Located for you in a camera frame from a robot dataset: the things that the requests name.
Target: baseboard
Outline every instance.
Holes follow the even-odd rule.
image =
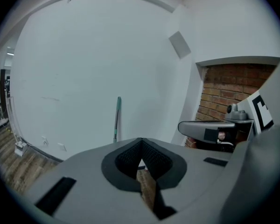
[[[54,160],[54,161],[56,161],[56,162],[63,162],[63,160],[58,159],[58,158],[56,158],[56,157],[54,157],[54,156],[52,156],[52,155],[50,155],[50,154],[47,154],[46,152],[40,150],[40,149],[37,148],[36,146],[33,146],[32,144],[30,144],[29,142],[27,142],[24,138],[21,137],[21,139],[23,140],[23,142],[27,143],[27,144],[30,146],[30,148],[32,148],[32,149],[34,149],[35,151],[39,152],[39,153],[42,154],[43,156],[45,156],[45,157],[47,157],[47,158],[49,158],[49,159],[52,159],[52,160]]]

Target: white panel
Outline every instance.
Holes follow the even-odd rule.
[[[180,31],[177,31],[171,37],[169,37],[169,40],[171,41],[171,44],[174,47],[179,58],[182,59],[186,55],[190,54],[191,50]]]
[[[60,1],[33,14],[11,70],[24,138],[40,145],[45,136],[43,151],[60,159],[112,143],[121,96],[119,140],[162,140],[178,78],[179,58],[165,29],[170,14],[142,0]],[[178,98],[183,104],[185,96]]]
[[[280,21],[265,0],[184,0],[191,10],[196,62],[234,57],[228,62],[280,58]]]
[[[275,125],[280,126],[280,64],[259,90]]]

